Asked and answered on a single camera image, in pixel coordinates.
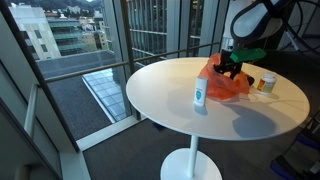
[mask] table pedestal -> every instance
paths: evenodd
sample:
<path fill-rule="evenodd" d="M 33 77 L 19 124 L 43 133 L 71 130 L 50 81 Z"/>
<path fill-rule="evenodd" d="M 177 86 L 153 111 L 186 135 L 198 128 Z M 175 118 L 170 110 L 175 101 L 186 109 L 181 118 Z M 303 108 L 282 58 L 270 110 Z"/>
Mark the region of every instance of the table pedestal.
<path fill-rule="evenodd" d="M 170 153 L 161 167 L 161 180 L 221 180 L 215 163 L 204 153 L 197 151 L 198 137 L 192 136 L 191 146 Z"/>

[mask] table base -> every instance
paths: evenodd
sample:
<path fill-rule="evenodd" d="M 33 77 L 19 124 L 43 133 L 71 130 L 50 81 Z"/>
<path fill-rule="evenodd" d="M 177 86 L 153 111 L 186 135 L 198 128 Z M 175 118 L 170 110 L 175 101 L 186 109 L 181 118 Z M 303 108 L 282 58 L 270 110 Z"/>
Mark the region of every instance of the table base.
<path fill-rule="evenodd" d="M 197 151 L 197 158 L 193 177 L 187 177 L 190 149 L 178 149 L 170 153 L 161 167 L 161 180 L 205 180 L 222 179 L 215 163 L 205 154 Z"/>

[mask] balcony railing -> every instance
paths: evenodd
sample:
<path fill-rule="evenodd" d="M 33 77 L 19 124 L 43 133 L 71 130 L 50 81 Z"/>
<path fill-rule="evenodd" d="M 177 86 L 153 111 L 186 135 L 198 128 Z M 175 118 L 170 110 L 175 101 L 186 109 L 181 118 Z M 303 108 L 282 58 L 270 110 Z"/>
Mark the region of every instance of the balcony railing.
<path fill-rule="evenodd" d="M 72 33 L 63 33 L 63 34 L 54 34 L 54 39 L 68 39 L 68 38 L 80 38 L 82 37 L 81 32 L 72 32 Z"/>
<path fill-rule="evenodd" d="M 76 44 L 69 44 L 69 45 L 61 45 L 58 46 L 60 51 L 72 50 L 72 49 L 83 49 L 85 46 L 84 43 L 78 42 Z"/>
<path fill-rule="evenodd" d="M 71 21 L 71 22 L 49 22 L 50 27 L 73 27 L 73 26 L 79 26 L 79 21 Z"/>

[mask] orange plastic bag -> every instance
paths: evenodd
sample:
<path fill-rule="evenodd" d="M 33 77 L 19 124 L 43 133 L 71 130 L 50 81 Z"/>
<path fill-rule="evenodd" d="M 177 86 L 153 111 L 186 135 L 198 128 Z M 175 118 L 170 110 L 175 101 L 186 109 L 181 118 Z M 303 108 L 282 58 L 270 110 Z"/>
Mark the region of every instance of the orange plastic bag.
<path fill-rule="evenodd" d="M 249 82 L 242 71 L 232 80 L 223 74 L 217 73 L 213 69 L 214 64 L 220 64 L 219 53 L 210 56 L 208 63 L 199 74 L 199 76 L 208 78 L 207 97 L 224 100 L 239 93 L 249 93 Z"/>

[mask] small jar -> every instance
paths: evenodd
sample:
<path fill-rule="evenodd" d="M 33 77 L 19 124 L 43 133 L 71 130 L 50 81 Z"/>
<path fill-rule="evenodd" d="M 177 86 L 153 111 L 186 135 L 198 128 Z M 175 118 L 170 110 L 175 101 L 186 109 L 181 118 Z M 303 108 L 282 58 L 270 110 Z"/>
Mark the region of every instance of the small jar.
<path fill-rule="evenodd" d="M 258 92 L 261 94 L 271 93 L 277 79 L 273 73 L 265 73 L 264 76 L 260 79 L 259 85 L 257 87 Z"/>

